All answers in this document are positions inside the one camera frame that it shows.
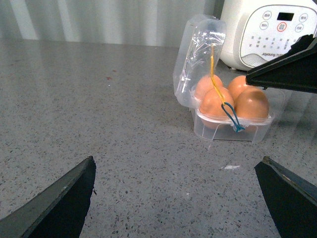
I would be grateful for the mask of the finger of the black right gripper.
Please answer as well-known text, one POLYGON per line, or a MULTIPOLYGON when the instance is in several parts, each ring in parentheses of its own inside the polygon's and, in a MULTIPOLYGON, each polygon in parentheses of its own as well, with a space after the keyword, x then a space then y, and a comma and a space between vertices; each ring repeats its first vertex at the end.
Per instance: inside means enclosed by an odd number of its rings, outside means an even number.
POLYGON ((317 187, 265 156, 255 166, 270 215, 282 238, 317 236, 317 187))

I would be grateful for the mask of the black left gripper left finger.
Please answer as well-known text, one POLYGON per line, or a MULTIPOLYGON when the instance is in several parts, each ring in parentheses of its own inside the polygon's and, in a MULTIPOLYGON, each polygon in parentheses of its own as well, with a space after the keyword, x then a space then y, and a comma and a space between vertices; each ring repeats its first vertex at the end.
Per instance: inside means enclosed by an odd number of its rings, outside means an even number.
POLYGON ((89 156, 22 207, 1 219, 2 238, 78 238, 94 193, 89 156))

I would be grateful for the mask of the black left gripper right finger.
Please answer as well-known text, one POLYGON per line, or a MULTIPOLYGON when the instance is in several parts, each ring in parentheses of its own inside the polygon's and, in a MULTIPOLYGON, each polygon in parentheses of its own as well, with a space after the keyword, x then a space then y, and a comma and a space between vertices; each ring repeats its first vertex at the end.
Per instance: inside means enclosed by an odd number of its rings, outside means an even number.
POLYGON ((248 85, 317 92, 317 38, 305 35, 284 55, 247 72, 248 85))

